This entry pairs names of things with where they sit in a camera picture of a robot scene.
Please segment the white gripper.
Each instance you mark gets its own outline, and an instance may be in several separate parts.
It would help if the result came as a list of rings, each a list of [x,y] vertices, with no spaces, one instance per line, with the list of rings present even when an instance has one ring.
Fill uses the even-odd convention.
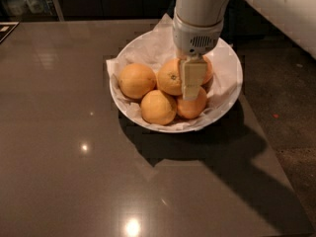
[[[223,29],[223,21],[213,26],[195,26],[183,21],[177,13],[173,19],[173,41],[178,57],[187,57],[180,61],[182,95],[186,101],[198,97],[207,72],[207,63],[201,57],[215,49]]]

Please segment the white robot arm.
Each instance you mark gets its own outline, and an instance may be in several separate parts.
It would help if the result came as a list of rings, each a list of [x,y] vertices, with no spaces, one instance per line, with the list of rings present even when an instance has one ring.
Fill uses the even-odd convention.
[[[316,0],[244,0],[294,43],[316,58]],[[173,41],[181,59],[182,94],[198,96],[206,72],[203,56],[215,49],[229,0],[176,0]]]

